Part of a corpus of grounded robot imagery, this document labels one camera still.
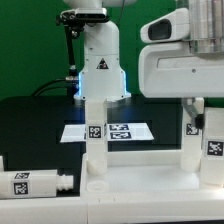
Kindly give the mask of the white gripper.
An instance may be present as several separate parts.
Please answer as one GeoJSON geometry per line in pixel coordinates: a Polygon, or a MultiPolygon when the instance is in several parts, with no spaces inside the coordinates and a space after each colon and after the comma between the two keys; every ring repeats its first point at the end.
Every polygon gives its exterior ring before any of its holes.
{"type": "Polygon", "coordinates": [[[192,125],[202,129],[201,97],[224,97],[224,54],[194,55],[186,42],[151,44],[139,55],[138,77],[147,98],[183,98],[192,125]]]}

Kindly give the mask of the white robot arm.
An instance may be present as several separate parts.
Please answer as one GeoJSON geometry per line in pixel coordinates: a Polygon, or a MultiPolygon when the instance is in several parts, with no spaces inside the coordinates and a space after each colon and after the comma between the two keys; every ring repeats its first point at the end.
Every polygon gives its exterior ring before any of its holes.
{"type": "MultiPolygon", "coordinates": [[[[119,30],[109,7],[122,0],[63,0],[61,13],[73,33],[82,32],[84,68],[79,96],[115,100],[125,95],[119,64],[119,30]]],[[[147,98],[180,98],[193,124],[202,128],[205,112],[197,98],[224,98],[224,0],[176,0],[177,8],[140,29],[146,44],[138,60],[138,81],[147,98]]]]}

